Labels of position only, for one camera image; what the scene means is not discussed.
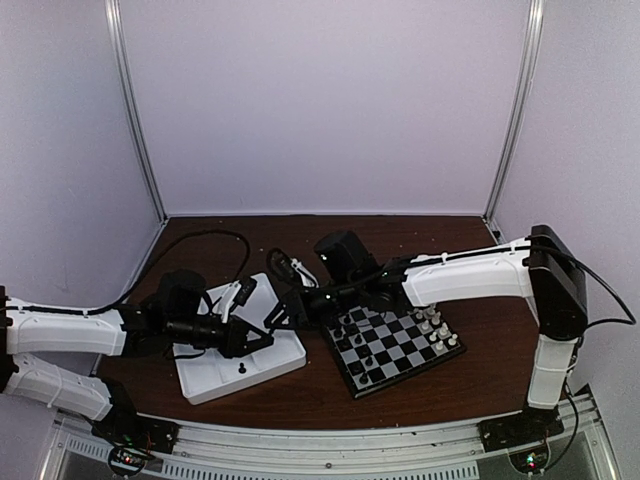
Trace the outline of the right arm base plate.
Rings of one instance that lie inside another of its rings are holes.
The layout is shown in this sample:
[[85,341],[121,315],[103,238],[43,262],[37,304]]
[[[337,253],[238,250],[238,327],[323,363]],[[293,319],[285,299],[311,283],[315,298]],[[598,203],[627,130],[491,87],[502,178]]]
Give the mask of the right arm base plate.
[[486,452],[541,442],[564,432],[562,420],[555,414],[537,415],[520,412],[483,420],[478,424],[480,439]]

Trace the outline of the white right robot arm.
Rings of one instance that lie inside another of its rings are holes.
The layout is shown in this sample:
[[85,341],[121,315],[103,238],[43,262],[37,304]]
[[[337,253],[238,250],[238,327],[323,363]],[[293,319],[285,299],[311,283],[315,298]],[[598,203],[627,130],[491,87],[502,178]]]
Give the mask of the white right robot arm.
[[319,240],[320,283],[279,248],[267,267],[288,288],[267,319],[274,329],[320,329],[354,397],[363,397],[460,355],[464,344],[440,313],[455,303],[531,302],[538,340],[519,440],[535,440],[555,421],[588,319],[585,272],[555,232],[533,227],[506,244],[378,261],[352,231]]

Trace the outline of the black king piece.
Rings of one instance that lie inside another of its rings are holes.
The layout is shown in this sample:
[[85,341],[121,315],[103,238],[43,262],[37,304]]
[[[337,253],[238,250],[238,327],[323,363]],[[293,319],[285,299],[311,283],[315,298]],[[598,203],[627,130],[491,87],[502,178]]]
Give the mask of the black king piece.
[[340,352],[344,352],[352,348],[348,337],[341,338],[336,341],[337,348]]

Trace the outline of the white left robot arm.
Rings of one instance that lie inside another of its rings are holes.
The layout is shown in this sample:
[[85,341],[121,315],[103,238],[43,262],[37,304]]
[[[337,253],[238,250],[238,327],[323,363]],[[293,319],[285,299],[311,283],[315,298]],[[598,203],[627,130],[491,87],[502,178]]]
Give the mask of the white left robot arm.
[[156,292],[138,305],[116,303],[95,310],[1,302],[2,392],[29,396],[72,411],[106,429],[123,444],[137,442],[144,424],[124,387],[113,381],[77,377],[39,359],[50,352],[139,358],[173,345],[224,358],[242,358],[274,343],[271,334],[235,315],[257,282],[228,285],[217,299],[205,279],[190,270],[162,276]]

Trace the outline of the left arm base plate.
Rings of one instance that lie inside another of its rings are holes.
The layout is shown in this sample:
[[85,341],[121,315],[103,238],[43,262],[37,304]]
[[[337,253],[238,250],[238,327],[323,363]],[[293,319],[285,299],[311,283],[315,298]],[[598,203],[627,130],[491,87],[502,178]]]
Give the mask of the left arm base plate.
[[171,454],[178,438],[179,425],[149,417],[126,420],[90,421],[92,434],[109,443],[143,452]]

